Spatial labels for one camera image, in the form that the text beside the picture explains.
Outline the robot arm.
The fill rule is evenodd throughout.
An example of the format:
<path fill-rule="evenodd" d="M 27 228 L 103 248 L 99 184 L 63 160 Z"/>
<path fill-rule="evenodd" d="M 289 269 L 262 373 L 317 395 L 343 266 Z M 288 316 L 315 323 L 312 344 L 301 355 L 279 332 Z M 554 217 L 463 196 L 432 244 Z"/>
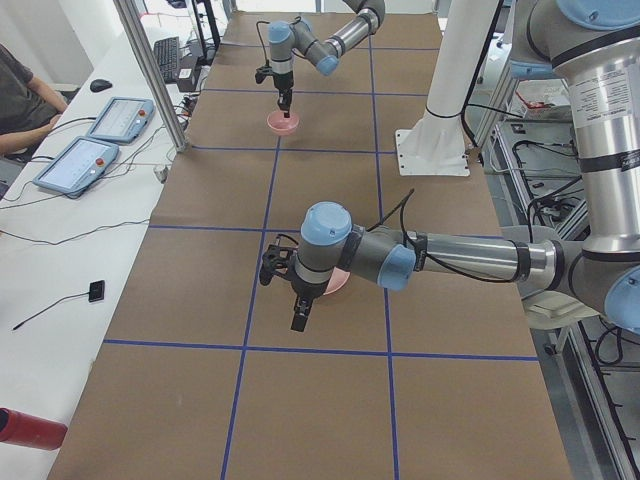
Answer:
<path fill-rule="evenodd" d="M 569 295 L 629 331 L 639 328 L 639 5 L 635 1 L 524 1 L 516 52 L 548 62 L 569 84 L 590 233 L 583 242 L 449 236 L 353 224 L 339 204 L 307 212 L 287 278 L 292 327 L 341 269 L 404 288 L 415 271 L 489 283 L 522 282 Z"/>
<path fill-rule="evenodd" d="M 345 1 L 355 17 L 326 40 L 319 39 L 311 23 L 302 17 L 291 22 L 268 23 L 268 47 L 265 64 L 256 70 L 258 84 L 273 79 L 278 91 L 277 105 L 284 119 L 292 117 L 294 73 L 293 57 L 297 52 L 324 76 L 331 75 L 340 59 L 382 26 L 386 15 L 384 1 Z"/>

